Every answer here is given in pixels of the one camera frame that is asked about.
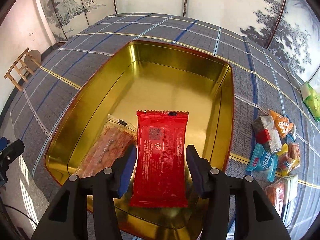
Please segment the red foil snack packet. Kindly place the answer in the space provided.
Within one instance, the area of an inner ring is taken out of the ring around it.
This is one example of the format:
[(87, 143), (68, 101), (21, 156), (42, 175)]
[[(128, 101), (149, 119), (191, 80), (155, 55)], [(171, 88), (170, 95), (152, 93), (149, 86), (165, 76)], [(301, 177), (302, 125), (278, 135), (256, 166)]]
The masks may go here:
[(188, 112), (137, 111), (137, 167), (130, 205), (187, 207), (184, 142)]

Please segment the yellow wrapped pastry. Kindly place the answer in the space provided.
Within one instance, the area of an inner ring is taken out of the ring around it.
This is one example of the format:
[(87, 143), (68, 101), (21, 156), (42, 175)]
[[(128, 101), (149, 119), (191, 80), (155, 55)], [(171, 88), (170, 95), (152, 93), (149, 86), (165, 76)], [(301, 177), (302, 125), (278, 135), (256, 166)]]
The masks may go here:
[(288, 155), (289, 145), (284, 144), (281, 151), (277, 153), (278, 164), (277, 169), (282, 177), (288, 176), (291, 171), (300, 167), (300, 161), (294, 160)]

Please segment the red and gold toffee tin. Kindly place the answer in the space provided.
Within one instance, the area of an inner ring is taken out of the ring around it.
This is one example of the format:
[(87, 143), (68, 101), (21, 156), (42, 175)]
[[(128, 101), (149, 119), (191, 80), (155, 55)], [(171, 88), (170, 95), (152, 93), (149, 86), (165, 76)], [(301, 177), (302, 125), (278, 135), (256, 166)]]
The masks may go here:
[[(107, 116), (138, 127), (137, 111), (188, 112), (185, 147), (194, 145), (211, 167), (226, 170), (232, 144), (234, 88), (231, 66), (209, 54), (151, 41), (131, 41), (84, 84), (67, 107), (45, 155), (62, 186), (102, 131)], [(121, 230), (144, 239), (197, 239), (207, 201), (185, 164), (187, 208), (130, 207), (132, 183), (115, 211)]]

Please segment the pink white boxed snack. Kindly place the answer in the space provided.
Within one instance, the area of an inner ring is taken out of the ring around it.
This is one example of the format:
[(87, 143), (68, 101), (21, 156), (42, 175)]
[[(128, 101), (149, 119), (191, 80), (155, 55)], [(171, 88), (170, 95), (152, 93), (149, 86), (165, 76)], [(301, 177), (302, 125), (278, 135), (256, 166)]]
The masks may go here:
[(289, 144), (288, 155), (289, 155), (290, 158), (300, 161), (299, 143), (292, 142), (292, 143)]

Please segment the light blue small snack packet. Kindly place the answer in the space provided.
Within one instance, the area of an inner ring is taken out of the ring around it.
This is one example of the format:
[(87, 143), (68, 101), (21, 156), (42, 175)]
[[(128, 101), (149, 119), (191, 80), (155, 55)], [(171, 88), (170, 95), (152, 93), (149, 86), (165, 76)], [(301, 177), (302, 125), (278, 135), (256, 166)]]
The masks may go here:
[(267, 180), (269, 182), (273, 182), (276, 176), (277, 165), (278, 156), (276, 154), (268, 153), (262, 144), (257, 143), (246, 171), (265, 172), (267, 175)]

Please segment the clear blue-ended snack packet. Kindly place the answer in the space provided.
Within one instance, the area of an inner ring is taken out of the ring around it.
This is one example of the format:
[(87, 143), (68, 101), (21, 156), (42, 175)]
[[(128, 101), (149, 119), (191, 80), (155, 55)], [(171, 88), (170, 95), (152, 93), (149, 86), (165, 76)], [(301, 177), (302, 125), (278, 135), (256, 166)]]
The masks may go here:
[(287, 129), (289, 129), (290, 124), (292, 124), (291, 129), (288, 131), (286, 135), (286, 143), (295, 142), (297, 137), (297, 127), (294, 123), (290, 121), (290, 118), (288, 115), (285, 116), (287, 118)]

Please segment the clear packet of orange crackers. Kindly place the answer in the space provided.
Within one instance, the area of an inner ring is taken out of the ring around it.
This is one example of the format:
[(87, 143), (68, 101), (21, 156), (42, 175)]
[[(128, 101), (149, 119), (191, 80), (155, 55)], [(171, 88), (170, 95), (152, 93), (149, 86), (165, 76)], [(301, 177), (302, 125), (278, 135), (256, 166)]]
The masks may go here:
[(85, 155), (75, 174), (80, 178), (96, 175), (111, 167), (131, 144), (137, 143), (137, 129), (131, 123), (108, 115), (103, 130)]

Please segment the blue and mint snack bag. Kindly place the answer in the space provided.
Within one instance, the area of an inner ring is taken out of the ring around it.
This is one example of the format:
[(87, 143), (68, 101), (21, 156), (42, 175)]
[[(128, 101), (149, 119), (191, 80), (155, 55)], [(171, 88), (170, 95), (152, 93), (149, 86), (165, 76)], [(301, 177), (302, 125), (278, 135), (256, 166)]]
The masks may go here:
[(281, 218), (284, 225), (288, 228), (292, 222), (295, 210), (298, 191), (298, 175), (285, 176), (282, 178), (282, 181), (284, 183), (284, 200)]

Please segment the painted folding screen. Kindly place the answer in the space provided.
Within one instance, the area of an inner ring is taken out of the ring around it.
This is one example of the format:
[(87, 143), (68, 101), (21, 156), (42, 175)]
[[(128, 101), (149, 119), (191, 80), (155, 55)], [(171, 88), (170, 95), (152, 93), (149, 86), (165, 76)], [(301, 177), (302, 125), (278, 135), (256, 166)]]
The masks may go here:
[(108, 15), (156, 12), (195, 18), (267, 48), (303, 80), (319, 78), (319, 19), (306, 0), (40, 0), (58, 41)]

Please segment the small wooden stool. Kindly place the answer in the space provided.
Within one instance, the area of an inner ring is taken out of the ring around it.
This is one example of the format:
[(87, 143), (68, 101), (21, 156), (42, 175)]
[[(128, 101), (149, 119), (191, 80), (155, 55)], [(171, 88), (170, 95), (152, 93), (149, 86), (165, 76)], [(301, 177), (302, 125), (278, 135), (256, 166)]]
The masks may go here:
[(34, 75), (35, 70), (41, 66), (41, 53), (38, 50), (29, 50), (26, 48), (13, 62), (11, 67), (8, 69), (4, 75), (5, 79), (9, 79), (11, 83), (19, 90), (22, 91), (23, 87), (18, 83), (18, 81), (11, 74), (12, 71), (16, 72), (19, 77), (27, 83), (28, 75)]

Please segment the blue plaid tablecloth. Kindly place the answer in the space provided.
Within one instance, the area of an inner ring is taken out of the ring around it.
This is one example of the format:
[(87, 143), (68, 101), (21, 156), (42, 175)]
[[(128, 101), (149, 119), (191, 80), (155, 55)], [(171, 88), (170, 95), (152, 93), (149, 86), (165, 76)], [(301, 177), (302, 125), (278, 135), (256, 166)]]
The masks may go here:
[(47, 200), (59, 186), (44, 166), (44, 153), (76, 93), (125, 43), (135, 38), (194, 48), (226, 60), (233, 68), (235, 114), (227, 172), (245, 173), (240, 158), (255, 146), (252, 121), (268, 109), (296, 125), (301, 165), (297, 196), (289, 217), (292, 239), (300, 239), (319, 214), (319, 123), (304, 105), (301, 78), (271, 52), (245, 36), (179, 16), (131, 13), (107, 16), (50, 53), (19, 92), (10, 116), (15, 136), (25, 144), (25, 172)]

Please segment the orange snack packet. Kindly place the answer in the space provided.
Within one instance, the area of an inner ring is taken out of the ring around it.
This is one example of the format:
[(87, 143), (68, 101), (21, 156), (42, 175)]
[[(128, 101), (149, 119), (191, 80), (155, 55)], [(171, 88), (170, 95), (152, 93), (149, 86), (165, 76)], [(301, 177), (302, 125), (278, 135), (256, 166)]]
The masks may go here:
[(282, 116), (271, 109), (269, 109), (268, 112), (274, 120), (274, 125), (279, 133), (280, 138), (284, 139), (289, 134), (291, 129), (293, 129), (293, 123), (290, 122), (287, 117)]

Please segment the green tissue pack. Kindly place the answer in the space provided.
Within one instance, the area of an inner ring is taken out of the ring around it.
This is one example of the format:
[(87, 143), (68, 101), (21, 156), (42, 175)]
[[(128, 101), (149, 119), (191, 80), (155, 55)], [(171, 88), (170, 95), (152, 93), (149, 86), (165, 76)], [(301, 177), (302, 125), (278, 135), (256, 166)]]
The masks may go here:
[(305, 82), (300, 88), (303, 102), (305, 103), (308, 110), (311, 112), (313, 118), (316, 122), (320, 120), (320, 111), (319, 111), (319, 95), (317, 92), (310, 86), (308, 82)]

